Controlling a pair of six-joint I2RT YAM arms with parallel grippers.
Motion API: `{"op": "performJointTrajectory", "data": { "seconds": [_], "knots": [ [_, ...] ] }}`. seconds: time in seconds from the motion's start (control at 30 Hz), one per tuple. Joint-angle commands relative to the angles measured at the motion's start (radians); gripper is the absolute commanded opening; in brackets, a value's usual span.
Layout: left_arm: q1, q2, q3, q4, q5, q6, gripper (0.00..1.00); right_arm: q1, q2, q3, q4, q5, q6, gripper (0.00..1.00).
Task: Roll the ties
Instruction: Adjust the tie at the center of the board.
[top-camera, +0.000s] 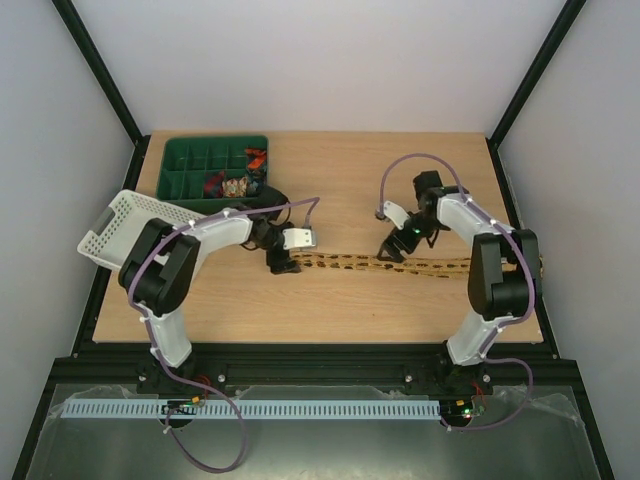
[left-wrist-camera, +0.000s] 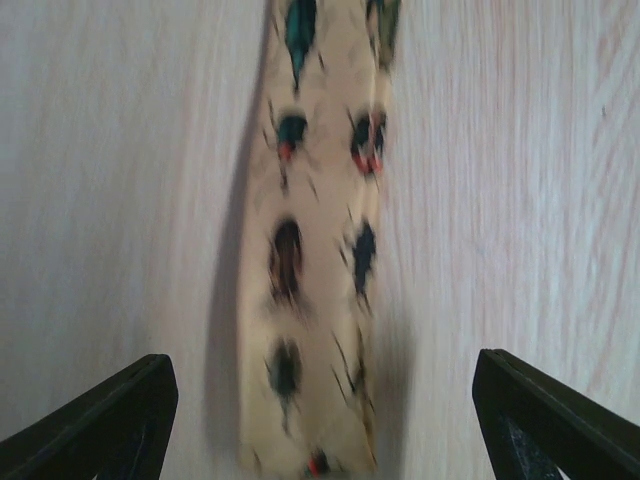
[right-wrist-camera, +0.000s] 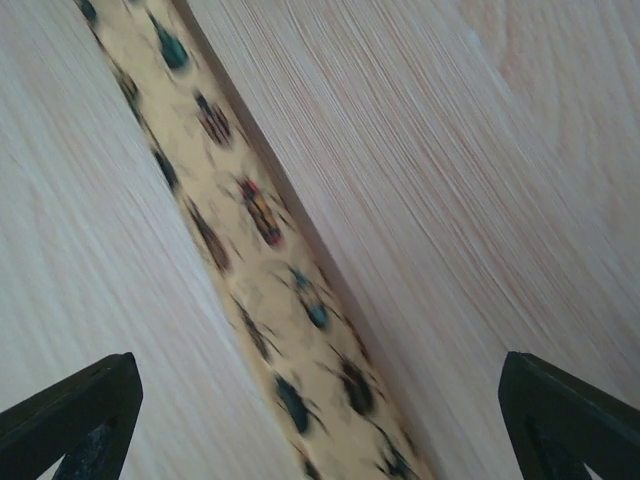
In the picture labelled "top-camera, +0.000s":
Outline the yellow leopard print tie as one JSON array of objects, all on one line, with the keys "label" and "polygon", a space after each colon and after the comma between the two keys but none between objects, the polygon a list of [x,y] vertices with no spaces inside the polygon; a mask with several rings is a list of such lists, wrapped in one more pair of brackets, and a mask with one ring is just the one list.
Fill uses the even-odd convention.
[{"label": "yellow leopard print tie", "polygon": [[402,263],[379,260],[371,255],[294,253],[292,258],[303,268],[350,271],[395,272],[441,279],[467,279],[471,258],[409,258]]}]

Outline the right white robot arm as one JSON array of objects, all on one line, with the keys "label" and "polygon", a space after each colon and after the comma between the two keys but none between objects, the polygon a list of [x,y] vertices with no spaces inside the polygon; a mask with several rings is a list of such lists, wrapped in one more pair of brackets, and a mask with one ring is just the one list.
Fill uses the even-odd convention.
[{"label": "right white robot arm", "polygon": [[470,247],[467,295],[471,310],[446,341],[449,359],[436,367],[445,390],[460,390],[471,379],[469,366],[483,362],[498,335],[534,310],[541,277],[536,234],[515,229],[481,208],[464,187],[445,186],[436,171],[413,179],[418,210],[410,212],[382,198],[376,212],[393,224],[378,259],[402,263],[425,241],[435,246],[442,231]]}]

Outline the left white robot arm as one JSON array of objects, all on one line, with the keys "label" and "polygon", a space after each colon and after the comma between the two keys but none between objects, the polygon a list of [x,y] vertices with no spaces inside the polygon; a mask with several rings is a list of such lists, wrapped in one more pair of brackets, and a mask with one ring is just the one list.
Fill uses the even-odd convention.
[{"label": "left white robot arm", "polygon": [[159,362],[178,368],[192,353],[182,304],[210,254],[251,243],[266,252],[272,274],[299,271],[290,252],[316,245],[310,218],[296,227],[290,222],[275,224],[273,216],[301,204],[285,202],[257,209],[238,205],[182,224],[160,218],[146,222],[120,268],[118,282],[129,304],[140,313],[151,354]]}]

